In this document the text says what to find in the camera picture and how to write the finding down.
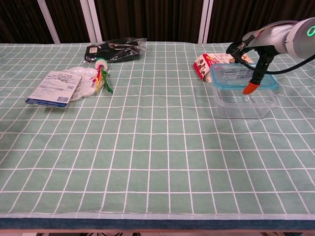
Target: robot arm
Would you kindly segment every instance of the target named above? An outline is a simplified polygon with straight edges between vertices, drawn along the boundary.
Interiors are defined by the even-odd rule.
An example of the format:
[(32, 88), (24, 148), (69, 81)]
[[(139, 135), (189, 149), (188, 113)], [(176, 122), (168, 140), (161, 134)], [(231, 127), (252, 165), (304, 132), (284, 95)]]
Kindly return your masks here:
[[(250, 67), (242, 60), (242, 55), (250, 50), (255, 50), (259, 54), (255, 68)], [(267, 71), (276, 55), (289, 54), (293, 57), (307, 59), (298, 64), (298, 67), (315, 59), (315, 17), (300, 22), (275, 22), (260, 30), (249, 32), (244, 35), (242, 41), (232, 43), (226, 53), (231, 54), (236, 62), (254, 70), (252, 79), (243, 90), (244, 94), (250, 94), (260, 86), (265, 74), (282, 72)]]

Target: dark curtain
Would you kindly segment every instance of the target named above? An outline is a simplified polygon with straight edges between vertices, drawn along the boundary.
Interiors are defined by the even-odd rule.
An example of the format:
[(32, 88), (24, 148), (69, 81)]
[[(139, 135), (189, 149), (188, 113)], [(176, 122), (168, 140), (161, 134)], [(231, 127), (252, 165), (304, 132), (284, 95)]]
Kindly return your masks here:
[(0, 31), (0, 43), (54, 43), (37, 0), (1, 0)]
[(80, 0), (46, 0), (61, 43), (90, 41)]
[(95, 0), (104, 40), (198, 42), (203, 0)]
[(238, 41), (269, 23), (309, 17), (315, 0), (214, 0), (207, 42)]

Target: white grid line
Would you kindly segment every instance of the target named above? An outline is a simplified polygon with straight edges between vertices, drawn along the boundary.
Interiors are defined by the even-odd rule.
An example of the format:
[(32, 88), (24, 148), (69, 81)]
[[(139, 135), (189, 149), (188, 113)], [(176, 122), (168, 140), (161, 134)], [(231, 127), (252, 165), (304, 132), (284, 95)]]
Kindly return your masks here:
[[(130, 78), (129, 78), (129, 83), (130, 84), (131, 82), (131, 72), (130, 72)], [(127, 91), (126, 91), (126, 97), (125, 97), (125, 101), (124, 101), (124, 106), (123, 106), (123, 110), (122, 110), (122, 115), (121, 115), (121, 119), (123, 118), (123, 115), (124, 115), (124, 110), (125, 110), (125, 105), (126, 105), (126, 101), (127, 101), (127, 97), (128, 97), (128, 91), (129, 91), (129, 87), (127, 88)], [(118, 126), (118, 132), (121, 128), (121, 125), (122, 125), (122, 120), (120, 120), (119, 122), (119, 126)], [(118, 134), (116, 136), (116, 141), (115, 141), (115, 147), (114, 149), (116, 150), (116, 146), (117, 146), (117, 141), (118, 141)], [(132, 140), (132, 145), (134, 145), (134, 139), (135, 139), (135, 136), (133, 136), (133, 140)], [(132, 157), (130, 157), (130, 166), (132, 165)], [(126, 211), (126, 206), (127, 206), (127, 197), (128, 197), (128, 188), (129, 188), (129, 182), (130, 182), (130, 174), (131, 174), (131, 170), (129, 170), (128, 172), (128, 179), (127, 179), (127, 185), (126, 185), (126, 194), (125, 194), (125, 202), (124, 202), (124, 209), (123, 209), (123, 212)]]
[(113, 167), (113, 162), (114, 162), (114, 151), (115, 151), (115, 150), (113, 150), (113, 154), (112, 154), (112, 158), (111, 158), (111, 162), (110, 162), (110, 169), (109, 169), (109, 171), (108, 171), (108, 176), (107, 176), (107, 179), (106, 179), (105, 190), (104, 190), (104, 195), (103, 195), (103, 199), (102, 199), (102, 205), (101, 205), (100, 210), (99, 210), (100, 212), (102, 211), (102, 209), (104, 208), (104, 205), (105, 205), (105, 199), (106, 199), (106, 193), (107, 193), (107, 188), (108, 188), (110, 173), (111, 173), (111, 170), (112, 170), (112, 167)]
[[(156, 81), (156, 72), (155, 72), (156, 64), (154, 63), (154, 73), (153, 73), (153, 85), (155, 85)], [(147, 194), (147, 200), (146, 200), (146, 213), (148, 213), (149, 210), (149, 191), (150, 191), (150, 170), (151, 170), (151, 155), (152, 155), (152, 130), (153, 130), (153, 105), (154, 105), (154, 96), (152, 96), (152, 109), (151, 109), (151, 127), (150, 127), (150, 151), (149, 151), (149, 165), (148, 165), (148, 183), (147, 183), (147, 188), (148, 188), (148, 194)]]
[[(101, 107), (101, 108), (120, 108), (120, 107)], [(211, 108), (215, 108), (215, 107), (197, 107), (198, 108), (207, 108), (207, 109), (211, 109)], [(260, 119), (260, 120), (274, 120), (275, 118), (263, 118), (263, 119)], [(15, 121), (15, 120), (19, 120), (19, 121), (22, 121), (22, 120), (28, 120), (28, 119), (2, 119), (3, 121)], [(57, 121), (58, 119), (32, 119), (32, 120), (38, 120), (38, 121), (44, 121), (44, 120), (47, 120), (47, 121)], [(74, 121), (74, 119), (63, 119), (63, 121)], [(104, 119), (100, 119), (100, 118), (94, 118), (94, 120), (105, 120)], [(106, 120), (120, 120), (119, 118), (108, 118)], [(148, 119), (148, 118), (138, 118), (138, 120), (152, 120), (152, 119)], [(166, 119), (166, 118), (155, 118), (153, 120), (182, 120), (182, 119), (178, 119), (178, 118), (169, 118), (169, 119)], [(200, 118), (199, 120), (226, 120), (224, 118)], [(289, 119), (277, 119), (277, 120), (315, 120), (315, 118), (289, 118)]]
[[(37, 134), (37, 132), (33, 132), (33, 133), (29, 133), (29, 132), (6, 132), (6, 134)], [(226, 134), (226, 135), (232, 135), (234, 136), (235, 134), (239, 134), (239, 135), (242, 135), (242, 134), (265, 134), (265, 132), (247, 132), (247, 133), (225, 133), (225, 132), (210, 132), (210, 133), (201, 133), (201, 134)], [(41, 135), (52, 135), (53, 133), (44, 133), (44, 134), (41, 134)], [(56, 135), (66, 135), (68, 133), (55, 133)], [(99, 135), (99, 134), (108, 134), (108, 135), (116, 135), (116, 134), (140, 134), (140, 135), (168, 135), (169, 133), (138, 133), (138, 132), (124, 132), (124, 133), (121, 133), (121, 132), (117, 132), (117, 133), (89, 133), (89, 132), (85, 132), (85, 133), (74, 133), (74, 134), (77, 134), (77, 135), (84, 135), (84, 134), (94, 134), (94, 135)], [(172, 135), (183, 135), (182, 133), (171, 133)], [(198, 135), (200, 133), (189, 133), (190, 135)], [(296, 135), (296, 136), (301, 136), (300, 133), (281, 133), (281, 132), (269, 132), (269, 134), (283, 134), (284, 136), (286, 135)], [(304, 135), (311, 135), (311, 134), (315, 134), (315, 133), (303, 133)], [(311, 150), (313, 151), (314, 149), (311, 149), (310, 146), (305, 142), (305, 145), (308, 146), (309, 149), (307, 150)]]
[[(191, 83), (191, 89), (192, 89), (192, 92), (194, 93), (194, 90), (193, 90), (193, 85), (192, 85), (192, 80), (190, 80), (190, 83)], [(208, 166), (208, 160), (207, 160), (207, 155), (206, 155), (206, 151), (205, 151), (205, 144), (204, 144), (204, 141), (203, 141), (203, 138), (202, 138), (202, 131), (201, 131), (201, 125), (200, 125), (200, 119), (199, 119), (199, 114), (198, 114), (198, 110), (197, 110), (197, 102), (196, 102), (196, 99), (194, 99), (194, 102), (195, 102), (195, 106), (196, 106), (196, 114), (197, 114), (197, 120), (198, 120), (198, 128), (199, 128), (199, 134), (200, 134), (200, 137), (201, 137), (201, 141), (202, 141), (202, 148), (203, 148), (203, 155), (205, 157), (205, 163), (206, 163), (206, 167), (207, 167), (207, 174), (208, 174), (208, 181), (209, 181), (209, 185), (210, 185), (210, 190), (213, 191), (213, 187), (212, 187), (212, 183), (211, 183), (211, 175), (210, 175), (210, 171), (209, 171), (209, 166)], [(214, 209), (215, 209), (215, 213), (217, 214), (218, 211), (217, 211), (217, 206), (215, 204), (215, 197), (214, 195), (212, 194), (212, 202), (213, 202), (213, 206), (214, 206)]]
[[(137, 76), (134, 76), (134, 77), (132, 77), (133, 79), (137, 79), (137, 78), (143, 78), (143, 77), (137, 77)], [(167, 78), (168, 80), (178, 80), (178, 78)], [(181, 77), (181, 79), (183, 79), (183, 80), (190, 80), (190, 78), (183, 78), (183, 77)], [(12, 78), (12, 79), (2, 79), (2, 80), (21, 80), (21, 79), (16, 79), (16, 78)], [(35, 79), (27, 79), (27, 78), (25, 78), (25, 79), (23, 79), (24, 81), (27, 81), (27, 80), (38, 80), (38, 81), (40, 81), (41, 79), (37, 79), (37, 78), (35, 78)], [(130, 86), (116, 86), (116, 88), (127, 88), (127, 87), (130, 87), (130, 88), (132, 88), (132, 87), (140, 87), (141, 85), (130, 85)], [(289, 85), (280, 85), (281, 87), (286, 87), (286, 88), (305, 88), (305, 86), (289, 86)], [(151, 87), (155, 87), (155, 88), (178, 88), (178, 86), (176, 86), (176, 85), (168, 85), (168, 86), (158, 86), (158, 85), (156, 85), (156, 86), (153, 86), (153, 85), (144, 85), (144, 86), (142, 86), (142, 87), (144, 87), (144, 88), (151, 88)], [(204, 88), (204, 86), (193, 86), (194, 88)], [(16, 86), (14, 86), (14, 87), (9, 87), (9, 86), (5, 86), (5, 88), (6, 89), (17, 89), (17, 88), (19, 88), (19, 89), (28, 89), (28, 88), (30, 88), (30, 87), (23, 87), (23, 86), (19, 86), (19, 87), (16, 87)], [(187, 86), (187, 85), (181, 85), (180, 86), (180, 88), (190, 88), (190, 86)], [(141, 97), (145, 97), (145, 96), (152, 96), (152, 94), (149, 94), (149, 95), (141, 95)], [(290, 96), (290, 97), (313, 97), (313, 96)]]
[[(2, 191), (3, 193), (19, 193), (20, 190), (5, 190), (5, 191)], [(100, 193), (100, 194), (103, 194), (104, 191), (62, 191), (62, 190), (45, 190), (45, 191), (42, 191), (42, 190), (25, 190), (23, 191), (24, 193)], [(301, 193), (315, 193), (315, 191), (300, 191)], [(147, 191), (106, 191), (106, 193), (122, 193), (122, 194), (125, 194), (125, 193), (140, 193), (140, 194), (144, 194), (144, 195), (147, 195), (148, 192)], [(182, 191), (182, 192), (177, 192), (177, 191), (173, 191), (171, 192), (171, 195), (172, 194), (187, 194), (187, 195), (190, 195), (190, 194), (222, 194), (222, 193), (229, 193), (229, 194), (233, 194), (233, 193), (248, 193), (248, 194), (253, 194), (252, 191), (209, 191), (209, 192), (201, 192), (201, 191), (193, 191), (193, 192), (190, 192), (190, 191)], [(259, 194), (268, 194), (268, 193), (296, 193), (296, 191), (256, 191), (256, 193), (259, 193)], [(167, 192), (153, 192), (153, 191), (150, 191), (149, 194), (168, 194), (168, 191)]]
[[(136, 108), (136, 106), (125, 106), (125, 107), (127, 107), (127, 108)], [(151, 106), (139, 106), (139, 107), (140, 108), (151, 108)], [(13, 107), (12, 108), (10, 108), (10, 107), (3, 107), (2, 109), (21, 109), (21, 108), (22, 107), (15, 107), (15, 108), (13, 108)], [(71, 108), (94, 108), (94, 107), (71, 107)], [(121, 106), (113, 106), (111, 108), (122, 108), (122, 107)], [(165, 108), (165, 106), (153, 106), (152, 108)], [(189, 107), (189, 106), (168, 106), (168, 108), (192, 108), (192, 107)], [(202, 106), (200, 106), (200, 107), (197, 107), (197, 108), (208, 108), (209, 109), (209, 108), (214, 108), (214, 107), (202, 107)], [(305, 107), (304, 106), (295, 106), (295, 107), (284, 107), (284, 108), (309, 108), (309, 106), (305, 106)]]
[[(25, 151), (26, 149), (14, 149), (15, 151)], [(27, 151), (39, 151), (39, 150), (46, 150), (46, 151), (77, 151), (78, 149), (63, 149), (63, 148), (56, 148), (56, 149), (44, 149), (44, 148), (37, 148), (37, 149), (28, 149)], [(81, 149), (81, 151), (91, 151), (95, 149)], [(132, 149), (98, 149), (98, 151), (132, 151)], [(290, 149), (277, 149), (278, 151), (292, 151)], [(0, 151), (10, 151), (10, 149), (2, 149)], [(134, 149), (134, 151), (147, 151), (149, 152), (149, 149)], [(167, 150), (154, 150), (154, 151), (160, 151), (160, 152), (167, 152)], [(177, 151), (177, 152), (185, 152), (183, 150), (178, 149), (170, 149), (170, 151)], [(194, 150), (187, 150), (187, 152), (194, 152), (194, 151), (203, 151), (203, 149), (194, 149)], [(205, 151), (222, 151), (222, 149), (205, 149)], [(274, 149), (229, 149), (224, 151), (275, 151)], [(298, 151), (310, 151), (309, 149), (298, 149)]]
[[(166, 63), (166, 59), (167, 59), (167, 56), (166, 56), (166, 42), (165, 42), (165, 71), (167, 71), (167, 63)], [(168, 177), (167, 177), (167, 180), (168, 180), (168, 183), (167, 183), (167, 187), (168, 187), (168, 213), (171, 213), (171, 177), (170, 177), (170, 162), (169, 162), (169, 136), (168, 136), (168, 133), (169, 133), (169, 127), (168, 127), (168, 99), (167, 99), (167, 88), (166, 88), (166, 132), (167, 132), (167, 174), (168, 174)]]
[[(216, 129), (217, 133), (218, 133), (219, 130), (218, 130), (216, 121), (214, 121), (214, 126), (215, 126), (215, 129)], [(225, 168), (226, 168), (226, 170), (227, 170), (227, 171), (226, 171), (226, 172), (227, 172), (227, 176), (228, 176), (228, 179), (229, 179), (229, 182), (230, 182), (230, 186), (231, 186), (231, 189), (232, 189), (232, 192), (233, 192), (233, 197), (234, 197), (235, 205), (236, 205), (236, 208), (237, 208), (238, 213), (240, 214), (240, 213), (241, 213), (241, 212), (240, 212), (240, 208), (239, 208), (239, 206), (238, 206), (237, 199), (236, 199), (236, 196), (235, 196), (235, 193), (234, 193), (234, 188), (233, 188), (231, 176), (230, 176), (230, 173), (229, 173), (229, 169), (228, 169), (228, 167), (227, 167), (227, 163), (226, 163), (226, 159), (225, 159), (225, 156), (224, 156), (224, 152), (223, 152), (223, 148), (222, 148), (222, 143), (221, 143), (220, 137), (219, 137), (219, 145), (220, 145), (221, 153), (222, 153), (222, 156), (223, 156), (224, 165), (225, 165)]]
[[(51, 170), (51, 168), (44, 168), (44, 167), (29, 167), (29, 168), (0, 168), (1, 171), (13, 171), (13, 170)], [(240, 169), (240, 168), (229, 168), (230, 171), (284, 171), (285, 169), (290, 170), (290, 171), (294, 171), (294, 170), (315, 170), (315, 167), (313, 168), (246, 168), (246, 169)], [(55, 170), (61, 170), (61, 171), (70, 171), (70, 170), (74, 170), (74, 171), (89, 171), (91, 170), (91, 168), (54, 168)], [(139, 168), (92, 168), (92, 171), (145, 171), (146, 169), (139, 169)], [(190, 171), (201, 171), (201, 172), (206, 172), (206, 171), (226, 171), (226, 169), (212, 169), (212, 168), (206, 168), (206, 169), (189, 169)], [(151, 169), (151, 171), (183, 171), (183, 172), (187, 172), (187, 169), (172, 169), (172, 168), (167, 168), (167, 169)]]
[[(177, 67), (177, 76), (178, 76), (178, 84), (180, 85), (179, 82), (179, 70), (178, 70), (178, 65), (176, 65)], [(181, 113), (182, 113), (182, 119), (183, 119), (183, 133), (184, 133), (184, 144), (185, 144), (185, 154), (186, 154), (186, 162), (187, 162), (187, 175), (188, 175), (188, 182), (189, 182), (189, 190), (191, 192), (191, 181), (190, 181), (190, 174), (189, 174), (189, 161), (188, 161), (188, 152), (187, 152), (187, 140), (186, 140), (186, 134), (185, 134), (185, 122), (184, 122), (184, 111), (183, 111), (183, 102), (182, 102), (182, 97), (181, 97), (181, 90), (179, 90), (179, 98), (180, 98), (180, 102), (181, 102)], [(192, 200), (192, 194), (190, 194), (190, 203), (191, 203), (191, 212), (192, 214), (194, 214), (194, 209), (193, 209), (193, 200)]]

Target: black package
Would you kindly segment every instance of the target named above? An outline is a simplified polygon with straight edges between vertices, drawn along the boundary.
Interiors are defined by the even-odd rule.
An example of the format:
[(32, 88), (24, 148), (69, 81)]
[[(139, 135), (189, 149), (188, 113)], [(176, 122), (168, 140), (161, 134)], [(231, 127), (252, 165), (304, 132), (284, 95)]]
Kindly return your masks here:
[(84, 55), (84, 61), (93, 63), (97, 58), (107, 62), (120, 62), (139, 58), (146, 51), (145, 38), (121, 38), (90, 45)]

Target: plastic food container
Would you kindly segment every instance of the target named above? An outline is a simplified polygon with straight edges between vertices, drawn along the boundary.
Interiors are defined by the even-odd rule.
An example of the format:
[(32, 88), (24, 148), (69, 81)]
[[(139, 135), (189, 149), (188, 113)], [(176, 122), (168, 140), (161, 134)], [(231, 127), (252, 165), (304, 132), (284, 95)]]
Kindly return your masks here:
[(255, 92), (245, 95), (243, 89), (252, 78), (252, 71), (243, 65), (214, 64), (211, 74), (215, 101), (222, 118), (263, 118), (276, 106), (277, 98), (272, 89), (277, 89), (278, 83), (271, 75), (265, 75)]

